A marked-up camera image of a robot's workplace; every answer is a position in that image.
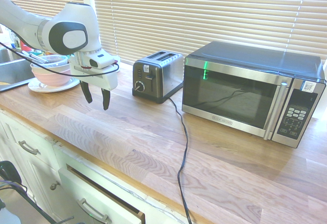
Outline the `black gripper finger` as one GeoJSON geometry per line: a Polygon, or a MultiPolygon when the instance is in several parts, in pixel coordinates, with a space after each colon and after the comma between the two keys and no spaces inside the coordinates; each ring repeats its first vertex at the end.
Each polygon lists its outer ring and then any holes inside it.
{"type": "Polygon", "coordinates": [[[109,108],[109,104],[110,104],[110,97],[111,97],[111,93],[109,90],[106,89],[101,89],[102,91],[102,97],[103,97],[103,109],[107,110],[109,108]]]}
{"type": "Polygon", "coordinates": [[[89,84],[84,81],[80,81],[80,87],[82,89],[86,101],[90,104],[92,102],[92,96],[89,90],[89,84]]]}

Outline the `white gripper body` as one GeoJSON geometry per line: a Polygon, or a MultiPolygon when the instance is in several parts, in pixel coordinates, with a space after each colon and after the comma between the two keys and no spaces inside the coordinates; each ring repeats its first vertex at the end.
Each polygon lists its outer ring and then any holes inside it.
{"type": "Polygon", "coordinates": [[[69,64],[71,75],[82,82],[92,84],[108,91],[115,89],[118,85],[117,69],[119,67],[116,63],[104,68],[84,68],[72,57],[69,60],[69,64]]]}

